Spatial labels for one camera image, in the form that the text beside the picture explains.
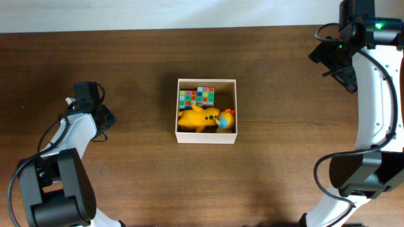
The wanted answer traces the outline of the orange pig toy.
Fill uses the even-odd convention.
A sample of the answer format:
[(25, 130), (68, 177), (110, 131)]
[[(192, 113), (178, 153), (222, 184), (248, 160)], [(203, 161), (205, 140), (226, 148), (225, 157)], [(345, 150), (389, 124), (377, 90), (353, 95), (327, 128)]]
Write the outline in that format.
[(183, 131), (203, 132), (206, 127), (215, 126), (216, 120), (220, 115), (217, 108), (203, 109), (195, 104), (191, 109), (183, 110), (178, 113), (177, 124)]

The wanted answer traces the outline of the rubiks cube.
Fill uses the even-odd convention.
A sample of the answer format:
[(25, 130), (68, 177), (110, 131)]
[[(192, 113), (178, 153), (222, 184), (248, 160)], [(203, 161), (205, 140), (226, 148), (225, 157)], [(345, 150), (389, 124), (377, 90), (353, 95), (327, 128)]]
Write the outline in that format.
[(214, 87), (199, 86), (196, 90), (196, 104), (199, 107), (214, 107), (215, 89)]
[(179, 92), (179, 109), (187, 110), (192, 108), (192, 104), (196, 104), (197, 91), (181, 90)]

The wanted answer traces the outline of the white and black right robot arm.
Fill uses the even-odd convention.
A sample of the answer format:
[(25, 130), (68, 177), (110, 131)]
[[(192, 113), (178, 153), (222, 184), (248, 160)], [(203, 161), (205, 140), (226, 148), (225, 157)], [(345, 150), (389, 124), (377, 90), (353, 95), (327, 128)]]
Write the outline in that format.
[(344, 226), (360, 206), (403, 183), (403, 22), (375, 12), (374, 1), (343, 0), (339, 37), (320, 37), (310, 54), (357, 94), (359, 127), (353, 151), (324, 157), (331, 185), (300, 226)]

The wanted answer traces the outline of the orange and blue duck toy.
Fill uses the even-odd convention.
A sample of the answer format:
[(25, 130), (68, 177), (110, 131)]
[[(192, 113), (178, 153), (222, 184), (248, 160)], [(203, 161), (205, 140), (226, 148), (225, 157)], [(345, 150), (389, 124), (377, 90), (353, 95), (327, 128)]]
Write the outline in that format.
[(235, 110), (226, 109), (219, 115), (219, 117), (215, 122), (217, 125), (216, 133), (222, 133), (222, 134), (233, 133), (233, 128), (235, 124)]

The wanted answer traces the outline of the beige cardboard box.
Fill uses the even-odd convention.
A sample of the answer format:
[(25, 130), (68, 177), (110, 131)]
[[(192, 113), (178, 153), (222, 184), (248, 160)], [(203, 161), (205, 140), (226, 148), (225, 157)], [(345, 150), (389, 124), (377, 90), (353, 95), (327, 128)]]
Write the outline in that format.
[[(217, 125), (206, 127), (203, 132), (183, 131), (177, 124), (179, 109), (179, 92), (181, 90), (196, 91), (197, 87), (214, 87), (214, 107), (220, 113), (226, 109), (235, 110), (235, 124), (233, 133), (216, 133)], [(234, 79), (179, 79), (177, 81), (177, 104), (175, 114), (175, 136), (178, 143), (201, 143), (201, 144), (233, 144), (238, 133), (237, 128), (237, 83)]]

